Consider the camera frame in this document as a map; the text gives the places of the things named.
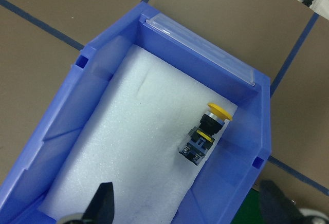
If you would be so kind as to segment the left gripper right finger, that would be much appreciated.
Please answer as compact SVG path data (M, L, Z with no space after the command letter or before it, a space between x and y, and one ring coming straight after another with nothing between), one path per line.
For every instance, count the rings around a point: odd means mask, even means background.
M259 185L260 212L265 223L328 223L319 212L303 213L271 180Z

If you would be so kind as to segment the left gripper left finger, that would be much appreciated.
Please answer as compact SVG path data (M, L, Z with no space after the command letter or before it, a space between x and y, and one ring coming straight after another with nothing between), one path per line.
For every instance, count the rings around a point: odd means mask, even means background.
M113 183L103 182L99 185L82 216L71 214L61 218L57 223L113 223L114 216Z

